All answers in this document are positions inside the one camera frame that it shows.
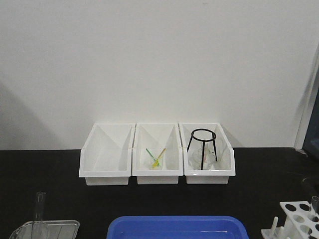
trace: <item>white peg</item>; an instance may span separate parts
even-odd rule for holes
[[[284,239],[284,227],[279,228],[278,239]]]
[[[277,223],[278,223],[278,217],[274,217],[274,221],[273,221],[273,224],[271,226],[271,229],[270,229],[270,233],[269,233],[269,237],[273,237],[274,234],[275,234],[275,229],[277,227]]]

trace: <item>black countertop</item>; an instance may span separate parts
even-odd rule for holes
[[[47,193],[44,220],[77,220],[77,239],[105,239],[112,220],[142,215],[227,215],[251,239],[261,239],[279,203],[309,201],[302,180],[319,175],[319,163],[291,148],[235,148],[236,176],[227,185],[86,186],[78,177],[79,150],[0,151],[0,235],[32,221],[37,191]]]

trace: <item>test tube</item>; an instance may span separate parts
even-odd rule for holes
[[[309,207],[309,215],[308,218],[313,220],[316,217],[316,214],[319,211],[319,197],[313,196],[311,199],[310,207]]]
[[[35,221],[43,220],[44,202],[45,202],[45,192],[37,192],[35,207],[34,207],[34,214],[33,214],[33,219]]]

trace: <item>white wall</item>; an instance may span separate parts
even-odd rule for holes
[[[220,122],[292,147],[319,1],[2,0],[0,149],[81,148],[95,121]]]

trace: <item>rack hole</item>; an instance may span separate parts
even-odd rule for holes
[[[291,204],[286,204],[285,207],[291,212],[294,212],[296,210],[296,207]]]
[[[306,225],[301,225],[300,230],[303,231],[304,233],[308,233],[308,234],[313,232],[313,230],[311,230],[311,228],[307,227]]]
[[[309,206],[304,203],[300,203],[299,207],[304,211],[309,211]]]
[[[296,222],[299,222],[299,223],[304,223],[305,222],[304,218],[302,216],[299,216],[299,215],[294,215],[294,220]]]
[[[314,223],[319,222],[319,218],[315,215],[308,215],[308,218],[313,221]]]

